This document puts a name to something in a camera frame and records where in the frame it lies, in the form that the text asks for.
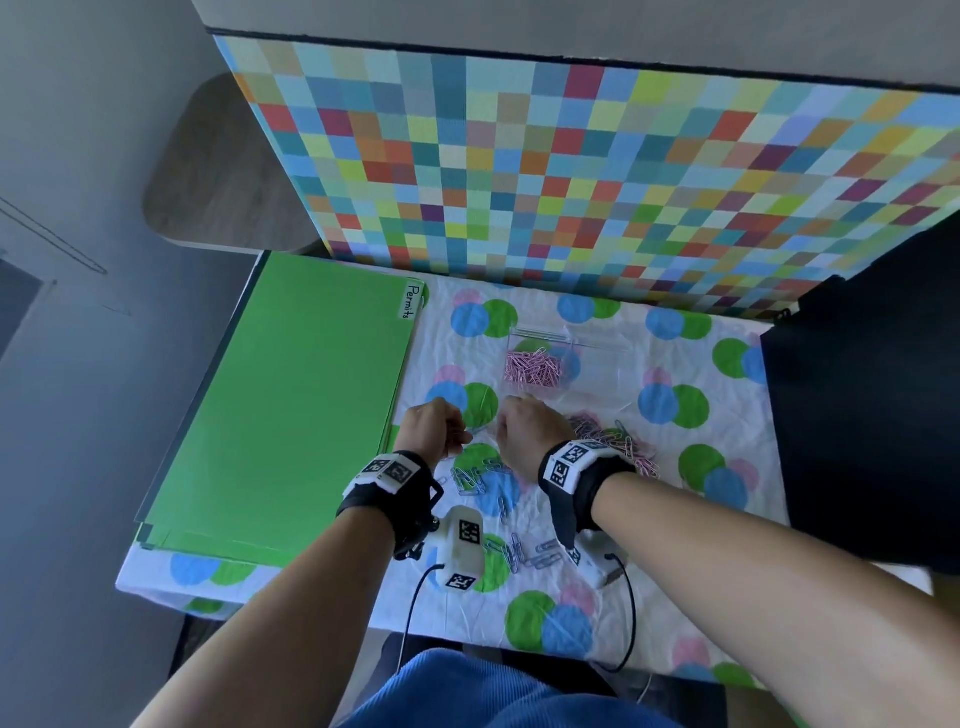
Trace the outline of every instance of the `table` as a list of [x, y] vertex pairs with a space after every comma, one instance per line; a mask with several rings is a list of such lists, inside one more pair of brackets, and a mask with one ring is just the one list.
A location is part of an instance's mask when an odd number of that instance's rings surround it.
[[[467, 464], [497, 457], [488, 425], [507, 392], [501, 382], [506, 334], [515, 325], [566, 332], [578, 342], [573, 349], [580, 355], [573, 358], [583, 366], [551, 404], [565, 414], [588, 409], [604, 426], [624, 424], [656, 448], [660, 476], [672, 485], [787, 523], [759, 347], [759, 335], [769, 325], [484, 282], [421, 278], [428, 300], [411, 345], [395, 423], [408, 407], [443, 396], [465, 411], [474, 432], [474, 444], [462, 456]], [[599, 388], [621, 393], [619, 400], [597, 395], [590, 382], [594, 365], [585, 349], [578, 349], [579, 342], [598, 341], [629, 347], [626, 359], [622, 350], [619, 354], [628, 366], [621, 368], [615, 386], [604, 381]], [[489, 472], [484, 474], [487, 493], [462, 497], [451, 487], [453, 465], [447, 460], [438, 468], [438, 478], [447, 483], [438, 515], [457, 503], [471, 505], [483, 512], [490, 538], [509, 542], [516, 533], [531, 552], [553, 537], [548, 503], [536, 486]], [[501, 497], [506, 518], [500, 513]], [[432, 558], [427, 552], [418, 563], [391, 563], [371, 627], [403, 630], [414, 588]], [[226, 619], [277, 573], [133, 546], [117, 588], [190, 614]], [[638, 610], [629, 667], [755, 683], [636, 566], [628, 565], [627, 573]], [[502, 556], [491, 552], [487, 575], [463, 596], [423, 589], [411, 631], [616, 665], [627, 649], [630, 627], [624, 579], [595, 592], [566, 561], [511, 573]]]

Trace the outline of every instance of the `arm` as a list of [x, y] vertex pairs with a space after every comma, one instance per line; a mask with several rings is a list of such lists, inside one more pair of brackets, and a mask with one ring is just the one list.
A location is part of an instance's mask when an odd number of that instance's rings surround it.
[[[548, 450], [574, 437], [542, 402], [501, 407], [501, 454], [528, 482]], [[946, 726], [960, 715], [960, 627], [897, 578], [631, 473], [608, 478], [590, 513], [684, 614], [811, 725]]]
[[[407, 410], [396, 449], [432, 471], [471, 439], [460, 411], [437, 399]], [[187, 661], [133, 728], [329, 724], [395, 546], [381, 511], [344, 511]]]

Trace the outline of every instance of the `blue shirt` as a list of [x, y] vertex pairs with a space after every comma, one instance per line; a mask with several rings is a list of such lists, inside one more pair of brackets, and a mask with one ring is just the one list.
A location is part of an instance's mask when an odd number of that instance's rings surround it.
[[564, 695], [511, 667], [448, 649], [415, 657], [342, 725], [680, 728], [642, 706], [600, 695]]

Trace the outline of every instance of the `white label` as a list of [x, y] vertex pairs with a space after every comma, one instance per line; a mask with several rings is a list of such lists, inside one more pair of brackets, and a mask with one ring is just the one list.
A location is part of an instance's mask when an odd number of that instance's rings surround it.
[[403, 292], [403, 301], [400, 302], [398, 318], [414, 320], [420, 310], [423, 283], [419, 280], [407, 280], [407, 289]]

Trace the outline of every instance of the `person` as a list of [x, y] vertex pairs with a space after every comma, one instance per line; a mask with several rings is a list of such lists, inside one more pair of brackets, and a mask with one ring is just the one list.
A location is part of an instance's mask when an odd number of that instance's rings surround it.
[[[547, 454], [576, 437], [562, 415], [530, 397], [502, 402], [496, 435], [504, 462], [541, 487]], [[432, 472], [470, 439], [461, 413], [437, 399], [407, 411], [396, 448]], [[580, 490], [578, 528], [592, 522], [606, 531], [809, 725], [957, 724], [960, 628], [931, 597], [803, 533], [636, 473], [610, 474], [589, 497]], [[342, 508], [186, 662], [135, 728], [327, 725], [400, 538], [388, 513]], [[560, 694], [509, 667], [429, 650], [344, 725], [675, 724], [642, 706]]]

